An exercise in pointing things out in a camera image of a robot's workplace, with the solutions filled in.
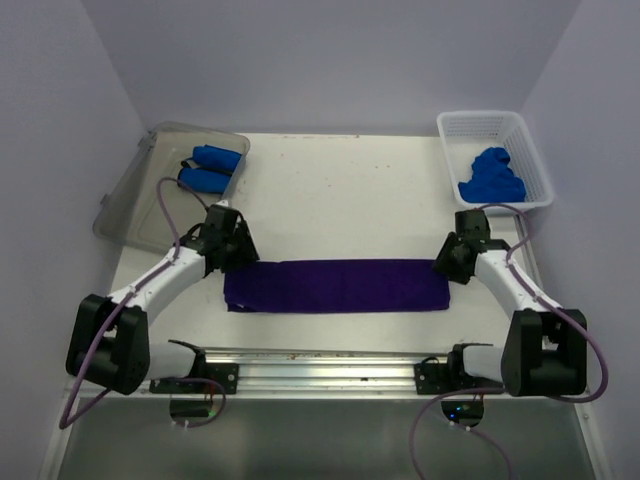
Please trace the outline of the purple towel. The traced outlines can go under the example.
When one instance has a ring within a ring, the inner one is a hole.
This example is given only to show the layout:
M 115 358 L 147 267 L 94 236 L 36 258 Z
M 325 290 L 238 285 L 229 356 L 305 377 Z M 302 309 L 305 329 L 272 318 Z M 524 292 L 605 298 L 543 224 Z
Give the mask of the purple towel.
M 224 299 L 232 312 L 352 314 L 449 308 L 448 280 L 428 259 L 257 262 L 230 272 Z

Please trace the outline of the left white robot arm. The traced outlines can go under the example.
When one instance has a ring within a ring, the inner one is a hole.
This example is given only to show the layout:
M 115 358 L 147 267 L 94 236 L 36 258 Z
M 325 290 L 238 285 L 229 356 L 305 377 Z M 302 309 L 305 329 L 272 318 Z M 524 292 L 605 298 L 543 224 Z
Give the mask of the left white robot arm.
M 78 308 L 67 353 L 69 375 L 120 394 L 145 381 L 173 379 L 185 392 L 208 379 L 204 350 L 183 341 L 152 345 L 151 323 L 179 295 L 214 271 L 223 274 L 259 260 L 240 211 L 214 204 L 202 223 L 178 238 L 145 275 L 107 296 L 91 294 Z

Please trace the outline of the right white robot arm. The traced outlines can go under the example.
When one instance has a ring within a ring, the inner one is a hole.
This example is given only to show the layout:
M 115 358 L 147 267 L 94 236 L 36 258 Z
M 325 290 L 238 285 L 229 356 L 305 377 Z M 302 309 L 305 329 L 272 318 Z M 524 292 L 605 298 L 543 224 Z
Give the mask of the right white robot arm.
M 456 284 L 476 279 L 510 320 L 504 345 L 456 344 L 448 354 L 445 379 L 468 392 L 480 380 L 500 384 L 514 397 L 580 395 L 587 386 L 587 322 L 581 311 L 566 310 L 537 288 L 510 252 L 492 236 L 478 209 L 455 213 L 434 271 Z

